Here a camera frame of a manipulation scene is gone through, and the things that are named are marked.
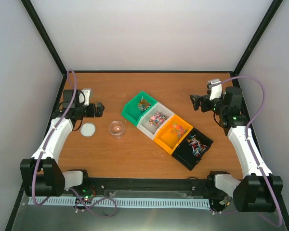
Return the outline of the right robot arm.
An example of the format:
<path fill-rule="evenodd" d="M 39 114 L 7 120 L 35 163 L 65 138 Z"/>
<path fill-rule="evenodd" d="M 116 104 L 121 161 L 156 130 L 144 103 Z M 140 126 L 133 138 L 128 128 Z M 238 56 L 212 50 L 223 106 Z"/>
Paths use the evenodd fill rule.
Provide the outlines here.
<path fill-rule="evenodd" d="M 227 87 L 222 91 L 220 86 L 215 86 L 204 96 L 190 95 L 190 100 L 194 110 L 213 111 L 218 115 L 219 126 L 232 143 L 241 164 L 242 180 L 226 172 L 211 172 L 209 179 L 214 187 L 231 196 L 239 212 L 275 212 L 283 181 L 280 176 L 274 176 L 264 163 L 248 119 L 241 114 L 242 90 Z"/>

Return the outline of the green plastic bin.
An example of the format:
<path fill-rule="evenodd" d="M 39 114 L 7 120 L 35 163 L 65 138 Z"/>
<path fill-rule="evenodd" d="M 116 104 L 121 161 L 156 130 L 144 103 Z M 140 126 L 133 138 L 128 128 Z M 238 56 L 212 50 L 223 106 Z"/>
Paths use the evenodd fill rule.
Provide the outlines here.
<path fill-rule="evenodd" d="M 125 104 L 121 115 L 136 127 L 141 117 L 156 103 L 153 97 L 141 91 Z"/>

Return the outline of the yellow plastic bin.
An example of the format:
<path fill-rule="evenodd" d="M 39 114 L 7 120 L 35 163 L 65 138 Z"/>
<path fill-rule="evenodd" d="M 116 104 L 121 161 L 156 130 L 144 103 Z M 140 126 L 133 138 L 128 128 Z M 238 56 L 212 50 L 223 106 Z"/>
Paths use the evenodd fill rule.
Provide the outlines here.
<path fill-rule="evenodd" d="M 154 142 L 172 155 L 192 128 L 192 125 L 175 114 L 161 126 Z"/>

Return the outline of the white plastic bin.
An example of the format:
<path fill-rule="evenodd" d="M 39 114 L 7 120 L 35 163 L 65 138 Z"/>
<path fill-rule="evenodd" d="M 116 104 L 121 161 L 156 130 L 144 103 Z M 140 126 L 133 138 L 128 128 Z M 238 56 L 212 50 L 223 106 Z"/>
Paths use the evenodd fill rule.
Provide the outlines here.
<path fill-rule="evenodd" d="M 174 116 L 174 112 L 157 102 L 140 118 L 137 128 L 153 140 L 159 130 Z"/>

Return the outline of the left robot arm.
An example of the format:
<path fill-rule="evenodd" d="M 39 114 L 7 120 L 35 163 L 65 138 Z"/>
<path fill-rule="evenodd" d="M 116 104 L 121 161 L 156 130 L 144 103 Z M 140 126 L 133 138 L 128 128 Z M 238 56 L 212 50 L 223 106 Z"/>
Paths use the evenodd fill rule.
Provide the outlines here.
<path fill-rule="evenodd" d="M 23 187 L 27 196 L 61 196 L 74 187 L 84 194 L 90 190 L 88 173 L 83 169 L 62 172 L 58 160 L 63 145 L 75 125 L 84 118 L 102 117 L 105 107 L 101 102 L 91 103 L 91 89 L 65 90 L 51 116 L 51 124 L 40 147 L 29 159 L 20 163 Z"/>

